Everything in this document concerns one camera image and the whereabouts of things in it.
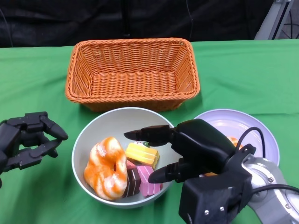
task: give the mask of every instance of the green table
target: green table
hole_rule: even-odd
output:
[[[299,40],[193,43],[200,94],[179,109],[163,112],[174,125],[217,108],[249,113],[274,134],[280,168],[299,186]],[[102,205],[77,184],[71,152],[81,130],[98,114],[71,103],[64,84],[72,47],[0,49],[0,120],[47,111],[69,139],[55,159],[3,173],[1,224],[183,224],[178,215],[182,184],[139,209]],[[234,224],[259,223],[245,208]]]

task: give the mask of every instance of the chocolate cake slice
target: chocolate cake slice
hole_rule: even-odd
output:
[[[127,172],[128,172],[128,183],[127,183],[127,188],[123,193],[122,197],[130,197],[140,192],[139,187],[140,187],[141,179],[138,174],[137,168],[136,167],[128,168]]]

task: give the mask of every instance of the bowl rim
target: bowl rim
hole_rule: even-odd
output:
[[[108,113],[111,113],[111,112],[114,112],[114,111],[119,111],[119,110],[127,110],[127,109],[137,109],[137,110],[143,110],[143,111],[148,111],[148,112],[151,112],[155,115],[158,115],[159,117],[163,118],[171,127],[174,127],[173,124],[168,120],[166,119],[164,116],[160,115],[159,113],[157,112],[154,112],[154,111],[151,111],[151,110],[148,110],[148,109],[145,109],[145,108],[140,108],[140,107],[122,107],[122,108],[118,108],[118,109],[114,109],[114,110],[111,110],[111,111],[108,111],[108,112],[105,112],[99,116],[97,116],[95,119],[93,119],[91,122],[89,122],[84,128],[83,130],[80,132],[80,134],[78,135],[76,141],[75,141],[75,144],[73,146],[73,150],[72,150],[72,154],[71,154],[71,166],[72,166],[72,170],[73,170],[73,173],[74,173],[74,176],[77,180],[77,182],[79,183],[79,185],[81,186],[81,188],[86,192],[88,193],[91,197],[95,198],[96,200],[100,201],[100,202],[103,202],[105,204],[108,204],[108,205],[112,205],[112,206],[117,206],[117,207],[129,207],[129,206],[134,206],[134,205],[138,205],[138,204],[142,204],[142,203],[146,203],[146,202],[149,202],[151,201],[153,198],[156,198],[158,199],[171,185],[172,185],[172,182],[170,182],[170,184],[165,187],[165,188],[162,188],[162,190],[155,194],[155,195],[152,195],[150,197],[147,197],[143,200],[140,200],[140,201],[137,201],[137,202],[129,202],[129,203],[119,203],[119,202],[113,202],[113,201],[109,201],[109,200],[105,200],[105,199],[102,199],[96,195],[94,195],[93,193],[91,193],[88,189],[86,189],[86,187],[81,183],[81,181],[79,180],[78,178],[78,175],[75,171],[75,166],[74,166],[74,154],[75,154],[75,148],[76,148],[76,145],[77,145],[77,142],[79,140],[79,138],[81,137],[81,134],[85,131],[86,128],[88,128],[88,126],[90,126],[91,123],[93,123],[95,120],[99,119],[100,117],[108,114]]]

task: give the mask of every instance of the black curtain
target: black curtain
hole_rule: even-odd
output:
[[[187,10],[189,6],[193,21]],[[252,40],[273,0],[1,0],[14,46],[65,46],[90,39],[181,37]],[[10,47],[0,14],[0,47]]]

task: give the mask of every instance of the wicker basket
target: wicker basket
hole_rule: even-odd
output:
[[[198,93],[193,48],[179,38],[80,42],[65,88],[70,101],[94,112],[127,106],[173,110]]]

